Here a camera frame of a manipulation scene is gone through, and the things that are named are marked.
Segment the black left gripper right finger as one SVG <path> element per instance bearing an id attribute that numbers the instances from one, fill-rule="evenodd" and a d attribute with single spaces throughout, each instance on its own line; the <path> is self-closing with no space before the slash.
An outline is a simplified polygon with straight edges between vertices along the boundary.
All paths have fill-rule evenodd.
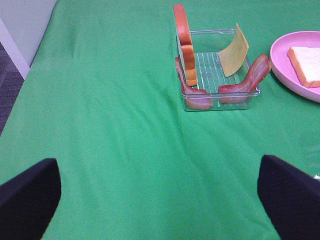
<path id="1" fill-rule="evenodd" d="M 320 182 L 274 155 L 261 158 L 257 194 L 282 240 L 320 238 Z"/>

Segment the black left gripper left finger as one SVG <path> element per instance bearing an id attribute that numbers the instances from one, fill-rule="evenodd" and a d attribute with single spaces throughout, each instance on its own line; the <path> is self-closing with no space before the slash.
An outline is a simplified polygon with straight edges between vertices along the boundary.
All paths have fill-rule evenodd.
<path id="1" fill-rule="evenodd" d="M 0 238 L 40 240 L 61 199 L 59 166 L 46 158 L 0 185 Z"/>

